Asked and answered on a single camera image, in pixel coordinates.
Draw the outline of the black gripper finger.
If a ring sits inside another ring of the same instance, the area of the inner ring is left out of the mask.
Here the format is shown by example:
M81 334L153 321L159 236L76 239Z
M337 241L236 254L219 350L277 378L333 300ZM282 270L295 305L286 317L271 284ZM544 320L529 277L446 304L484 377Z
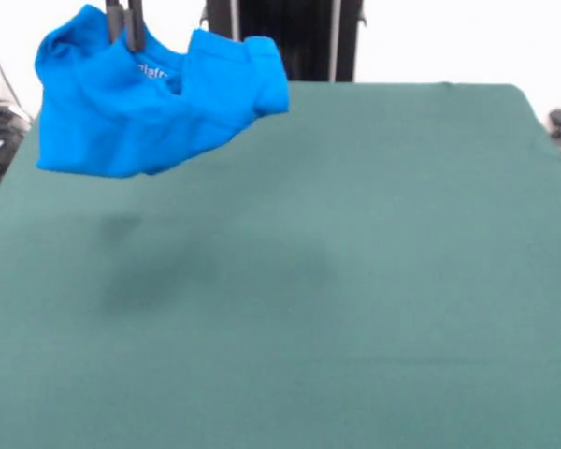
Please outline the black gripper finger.
M146 27L142 1L128 0L123 17L128 50L143 51L146 45Z
M124 27L124 8L119 0L106 0L105 4L109 40L116 41Z

